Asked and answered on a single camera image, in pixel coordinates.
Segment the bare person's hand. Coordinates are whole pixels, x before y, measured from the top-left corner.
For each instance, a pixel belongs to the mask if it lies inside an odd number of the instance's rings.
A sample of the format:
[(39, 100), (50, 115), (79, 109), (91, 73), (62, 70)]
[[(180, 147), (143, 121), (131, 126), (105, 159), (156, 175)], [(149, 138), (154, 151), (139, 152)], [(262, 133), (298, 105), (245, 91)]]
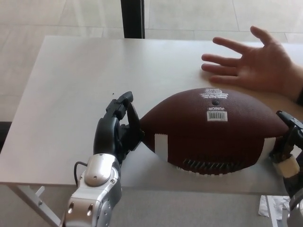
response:
[(229, 48), (241, 57), (203, 54), (201, 68), (212, 74), (210, 82), (275, 93), (302, 105), (302, 66), (291, 60), (282, 44), (267, 30), (251, 26), (250, 31), (263, 43), (263, 47), (247, 46), (223, 37), (213, 38), (214, 44)]

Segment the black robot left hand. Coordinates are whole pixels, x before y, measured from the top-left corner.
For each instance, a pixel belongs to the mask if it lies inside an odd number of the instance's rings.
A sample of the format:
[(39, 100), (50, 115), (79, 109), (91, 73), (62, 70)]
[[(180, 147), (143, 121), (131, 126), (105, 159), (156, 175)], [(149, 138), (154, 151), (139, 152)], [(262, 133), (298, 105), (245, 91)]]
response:
[(93, 153), (110, 154), (119, 164), (130, 151), (134, 151), (144, 138), (138, 114), (132, 104), (131, 91), (113, 99), (100, 118), (94, 137)]

